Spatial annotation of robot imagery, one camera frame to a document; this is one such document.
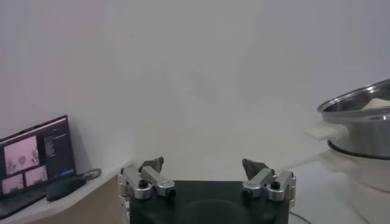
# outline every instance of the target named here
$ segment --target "laptop screen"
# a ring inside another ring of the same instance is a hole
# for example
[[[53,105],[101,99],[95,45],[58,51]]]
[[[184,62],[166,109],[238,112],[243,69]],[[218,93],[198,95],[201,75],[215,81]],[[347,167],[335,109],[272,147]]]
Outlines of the laptop screen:
[[[75,174],[67,116],[0,140],[0,196]]]

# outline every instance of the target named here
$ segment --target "pot rim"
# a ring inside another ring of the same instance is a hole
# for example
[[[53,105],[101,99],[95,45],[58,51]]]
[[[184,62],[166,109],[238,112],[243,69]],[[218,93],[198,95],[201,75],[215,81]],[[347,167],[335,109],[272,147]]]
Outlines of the pot rim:
[[[390,85],[390,79],[355,89],[351,92],[340,95],[332,100],[328,100],[320,104],[317,108],[317,111],[320,112],[324,117],[334,117],[336,119],[345,118],[345,119],[353,119],[356,121],[390,120],[390,107],[373,108],[373,109],[366,109],[366,110],[325,111],[328,107],[340,101],[346,100],[348,98],[357,96],[362,93],[374,93],[376,91],[379,91],[380,88],[385,85]]]

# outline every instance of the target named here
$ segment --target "laptop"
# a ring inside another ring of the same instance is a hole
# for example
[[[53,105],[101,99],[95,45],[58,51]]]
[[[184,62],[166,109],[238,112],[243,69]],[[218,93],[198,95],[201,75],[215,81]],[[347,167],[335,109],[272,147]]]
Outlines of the laptop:
[[[43,198],[49,183],[75,174],[67,116],[0,139],[0,219]]]

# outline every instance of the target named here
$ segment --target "stainless steel pot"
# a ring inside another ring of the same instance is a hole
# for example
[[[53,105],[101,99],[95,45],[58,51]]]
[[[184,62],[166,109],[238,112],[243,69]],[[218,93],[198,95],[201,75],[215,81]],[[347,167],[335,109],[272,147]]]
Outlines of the stainless steel pot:
[[[324,122],[337,124],[333,134],[328,135],[331,148],[354,156],[390,159],[390,107],[362,110],[372,99],[390,100],[390,79],[356,89],[318,107]]]

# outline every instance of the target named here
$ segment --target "image on screen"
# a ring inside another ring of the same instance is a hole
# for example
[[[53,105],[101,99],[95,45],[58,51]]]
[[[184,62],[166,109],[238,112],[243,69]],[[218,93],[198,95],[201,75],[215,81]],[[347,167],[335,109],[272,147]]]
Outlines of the image on screen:
[[[33,136],[5,146],[4,156],[7,175],[39,165],[37,138]]]
[[[8,194],[13,191],[18,191],[23,189],[23,175],[19,174],[14,177],[7,178],[1,182],[2,184],[2,193]]]
[[[26,172],[27,187],[44,182],[46,180],[48,180],[48,173],[46,171],[46,166],[41,166],[34,170],[30,170]]]

